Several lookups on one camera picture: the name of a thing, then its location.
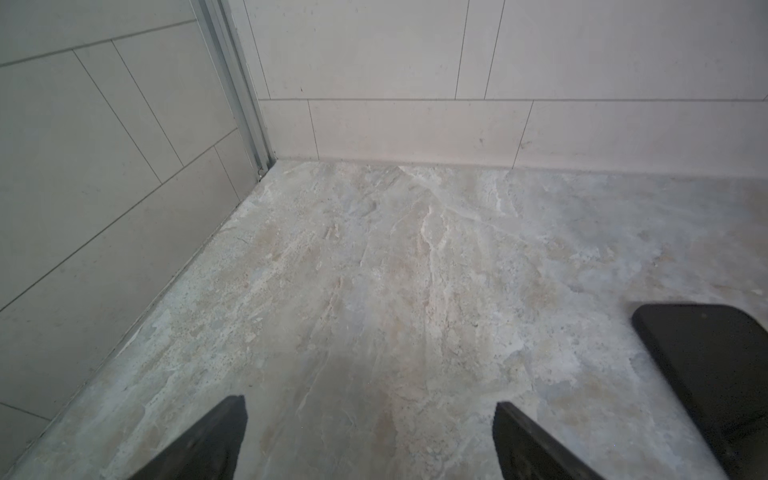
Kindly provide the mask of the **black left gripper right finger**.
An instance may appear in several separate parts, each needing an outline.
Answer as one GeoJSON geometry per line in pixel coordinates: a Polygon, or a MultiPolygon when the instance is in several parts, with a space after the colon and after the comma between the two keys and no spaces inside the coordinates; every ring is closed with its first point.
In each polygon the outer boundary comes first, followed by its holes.
{"type": "Polygon", "coordinates": [[[603,480],[511,402],[496,404],[493,441],[506,480],[603,480]]]}

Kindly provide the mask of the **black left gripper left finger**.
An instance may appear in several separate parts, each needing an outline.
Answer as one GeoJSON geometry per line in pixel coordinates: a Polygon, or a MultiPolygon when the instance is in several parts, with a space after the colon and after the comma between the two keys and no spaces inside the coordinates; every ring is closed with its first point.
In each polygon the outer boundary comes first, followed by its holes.
{"type": "Polygon", "coordinates": [[[130,479],[233,479],[247,421],[244,396],[227,396],[130,479]]]}

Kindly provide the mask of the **purple-edged phone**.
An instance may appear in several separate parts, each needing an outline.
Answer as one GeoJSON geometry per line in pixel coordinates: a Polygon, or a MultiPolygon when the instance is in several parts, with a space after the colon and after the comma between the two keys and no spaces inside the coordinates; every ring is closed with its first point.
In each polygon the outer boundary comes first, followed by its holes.
{"type": "Polygon", "coordinates": [[[722,304],[644,304],[631,322],[727,476],[766,478],[766,329],[722,304]]]}

